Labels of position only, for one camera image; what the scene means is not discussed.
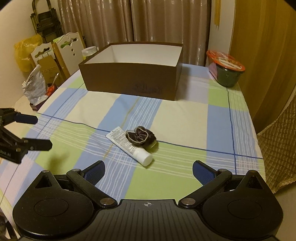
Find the open box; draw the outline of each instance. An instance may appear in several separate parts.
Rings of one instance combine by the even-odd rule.
[[[79,64],[89,91],[175,100],[182,44],[112,43]]]

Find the plaid tablecloth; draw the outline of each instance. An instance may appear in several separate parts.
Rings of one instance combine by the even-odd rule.
[[[183,65],[176,101],[87,91],[77,71],[37,116],[38,123],[26,126],[23,136],[49,138],[53,148],[29,152],[19,166],[5,160],[0,165],[0,207],[10,221],[13,206],[40,171],[64,174],[97,160],[106,165],[97,187],[117,201],[178,202],[201,186],[192,175],[195,160],[234,174],[255,169],[265,178],[261,151],[239,86],[220,86],[205,67]],[[147,168],[105,137],[117,126],[128,130],[139,125],[153,131],[159,141],[154,161]]]

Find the red lid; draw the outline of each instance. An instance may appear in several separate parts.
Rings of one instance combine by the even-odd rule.
[[[246,68],[240,62],[235,60],[235,58],[230,56],[229,54],[220,51],[208,50],[207,56],[211,58],[216,64],[219,64],[226,69],[241,72],[246,70]]]

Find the white wall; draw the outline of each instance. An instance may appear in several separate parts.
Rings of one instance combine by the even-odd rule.
[[[37,12],[48,11],[46,0],[36,1]],[[59,16],[57,0],[51,0]],[[22,96],[23,73],[14,59],[13,45],[35,35],[30,15],[32,0],[12,0],[0,11],[0,108],[12,107]]]
[[[209,50],[229,53],[235,17],[235,0],[221,0],[220,25],[214,24],[215,0],[212,0]]]

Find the tube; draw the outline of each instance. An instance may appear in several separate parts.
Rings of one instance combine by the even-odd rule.
[[[113,131],[108,133],[106,138],[143,166],[147,166],[152,162],[152,155],[144,148],[137,147],[130,143],[126,138],[126,132],[120,127],[116,127]]]

